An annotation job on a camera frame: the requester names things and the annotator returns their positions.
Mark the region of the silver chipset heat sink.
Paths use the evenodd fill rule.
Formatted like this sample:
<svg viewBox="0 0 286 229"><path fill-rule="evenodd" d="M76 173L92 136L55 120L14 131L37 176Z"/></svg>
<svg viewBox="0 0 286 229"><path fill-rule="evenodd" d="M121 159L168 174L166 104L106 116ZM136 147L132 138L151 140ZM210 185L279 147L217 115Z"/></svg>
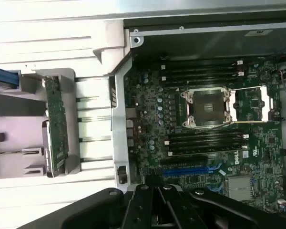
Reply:
<svg viewBox="0 0 286 229"><path fill-rule="evenodd" d="M253 198L252 182L249 176L235 176L228 179L228 194L231 199L248 201Z"/></svg>

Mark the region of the blue expansion slot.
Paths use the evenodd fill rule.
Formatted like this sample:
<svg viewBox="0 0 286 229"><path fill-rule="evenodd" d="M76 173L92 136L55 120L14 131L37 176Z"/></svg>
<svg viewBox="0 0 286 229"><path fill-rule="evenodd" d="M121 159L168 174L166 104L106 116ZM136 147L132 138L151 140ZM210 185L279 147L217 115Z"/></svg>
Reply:
<svg viewBox="0 0 286 229"><path fill-rule="evenodd" d="M208 174L210 172L208 167L194 167L194 168L178 168L166 169L162 171L164 176L181 176L192 174Z"/></svg>

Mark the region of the green motherboard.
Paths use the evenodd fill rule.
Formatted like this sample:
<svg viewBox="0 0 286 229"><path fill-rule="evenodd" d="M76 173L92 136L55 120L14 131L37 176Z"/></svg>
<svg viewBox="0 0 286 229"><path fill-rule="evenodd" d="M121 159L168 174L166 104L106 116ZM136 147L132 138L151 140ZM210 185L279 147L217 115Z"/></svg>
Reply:
<svg viewBox="0 0 286 229"><path fill-rule="evenodd" d="M133 183L147 176L185 191L206 188L229 197L228 179L249 176L253 198L269 213L286 212L280 80L274 61L210 59L138 63L124 77L126 139ZM232 123L181 126L179 95L226 87L235 98ZM163 170L208 167L208 174L164 176Z"/></svg>

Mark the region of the cpu socket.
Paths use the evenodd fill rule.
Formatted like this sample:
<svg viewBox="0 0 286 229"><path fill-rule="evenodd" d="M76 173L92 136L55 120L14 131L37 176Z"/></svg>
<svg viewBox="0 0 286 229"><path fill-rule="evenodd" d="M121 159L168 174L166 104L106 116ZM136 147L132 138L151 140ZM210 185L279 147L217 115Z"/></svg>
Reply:
<svg viewBox="0 0 286 229"><path fill-rule="evenodd" d="M187 89L179 95L181 126L206 129L232 123L234 95L226 87Z"/></svg>

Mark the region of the grey parts rack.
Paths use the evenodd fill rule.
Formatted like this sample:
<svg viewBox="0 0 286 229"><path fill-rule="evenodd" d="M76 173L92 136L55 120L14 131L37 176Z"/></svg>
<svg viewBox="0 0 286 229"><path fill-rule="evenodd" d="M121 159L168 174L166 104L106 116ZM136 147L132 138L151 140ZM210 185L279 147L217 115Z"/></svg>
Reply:
<svg viewBox="0 0 286 229"><path fill-rule="evenodd" d="M43 69L33 73L19 70L19 87L0 92L0 179L47 177L42 139L46 116L46 93L42 79L57 76L66 112L69 143L64 173L80 172L75 72L71 68Z"/></svg>

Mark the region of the hard disk blue caddy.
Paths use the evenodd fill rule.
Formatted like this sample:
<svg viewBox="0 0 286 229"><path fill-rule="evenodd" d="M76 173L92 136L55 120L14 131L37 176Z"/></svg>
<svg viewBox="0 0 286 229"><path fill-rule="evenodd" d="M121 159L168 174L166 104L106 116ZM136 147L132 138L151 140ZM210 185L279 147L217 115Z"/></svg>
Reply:
<svg viewBox="0 0 286 229"><path fill-rule="evenodd" d="M19 72L0 69L0 92L19 87Z"/></svg>

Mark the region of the open black pc case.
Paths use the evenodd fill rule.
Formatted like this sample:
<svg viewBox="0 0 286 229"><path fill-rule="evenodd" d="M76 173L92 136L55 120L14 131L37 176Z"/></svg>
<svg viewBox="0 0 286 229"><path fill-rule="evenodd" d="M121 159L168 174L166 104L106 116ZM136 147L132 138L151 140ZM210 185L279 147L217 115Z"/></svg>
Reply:
<svg viewBox="0 0 286 229"><path fill-rule="evenodd" d="M282 147L286 150L286 22L209 22L193 25L138 26L106 21L93 53L109 75L112 144L116 185L133 183L126 139L124 77L138 63L210 59L274 61L283 71L279 92ZM286 156L284 157L286 176Z"/></svg>

